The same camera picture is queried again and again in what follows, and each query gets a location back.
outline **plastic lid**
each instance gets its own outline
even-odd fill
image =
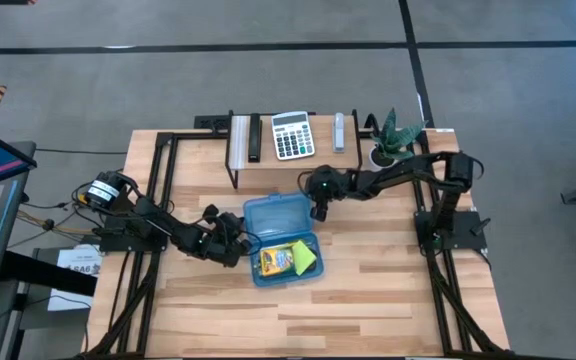
[[[302,193],[270,194],[244,203],[246,230],[260,239],[301,232],[310,232],[310,200]]]

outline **wooden tabletop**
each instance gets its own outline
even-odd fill
[[[431,151],[457,150],[454,132],[427,133]],[[126,159],[125,173],[144,191],[156,134],[133,132]],[[372,141],[362,140],[361,145],[367,164]],[[248,199],[297,189],[299,171],[268,170],[241,172],[240,188],[234,190],[224,169],[225,146],[224,140],[180,142],[171,193],[174,216],[196,220],[209,204],[242,215]],[[424,191],[429,204],[425,186]],[[459,207],[471,206],[470,195],[462,196]],[[413,225],[415,210],[411,184],[387,189],[366,202],[332,203],[328,220],[314,228],[324,275],[272,288],[254,286],[247,258],[236,268],[224,268],[169,247],[159,270],[146,355],[441,355],[428,270]],[[508,347],[488,266],[473,251],[453,253],[464,304],[493,341]],[[111,254],[103,259],[88,324],[91,344],[108,329],[123,257]],[[119,309],[128,278],[124,277]],[[447,303],[446,308],[453,347],[458,348],[454,313]],[[139,314],[133,317],[129,349],[136,346]]]
[[[332,151],[332,123],[334,115],[309,115],[310,130],[315,144],[315,154],[313,156],[300,158],[297,160],[283,160],[277,158],[275,151],[275,134],[272,131],[271,116],[260,117],[263,125],[261,128],[261,161],[248,162],[248,131],[250,117],[244,116],[246,121],[243,132],[243,169],[269,170],[269,169],[314,169],[321,164],[328,164],[334,168],[346,169],[356,168],[359,165],[357,156],[357,136],[355,135],[355,121],[352,115],[344,116],[344,152],[335,153]]]

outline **concrete floor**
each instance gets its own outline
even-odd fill
[[[576,1],[410,0],[417,41],[576,40]],[[0,6],[0,47],[405,41],[396,1],[40,0]],[[576,48],[420,50],[437,127],[486,165],[474,185],[512,348],[576,358]],[[420,119],[407,50],[0,55],[0,137],[121,151],[137,128],[187,128],[196,114],[307,109]],[[122,156],[37,155],[27,193],[68,199]],[[59,210],[34,212],[55,219]],[[85,223],[73,221],[73,225]],[[16,226],[11,242],[34,234]],[[19,247],[68,245],[52,235]],[[22,358],[77,352],[27,334]]]

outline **green sponge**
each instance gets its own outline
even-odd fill
[[[298,276],[303,274],[317,260],[317,256],[301,240],[292,246],[292,255],[295,261],[295,272]]]

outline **yellow package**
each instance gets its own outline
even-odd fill
[[[272,276],[292,270],[294,258],[291,246],[261,249],[261,276]]]

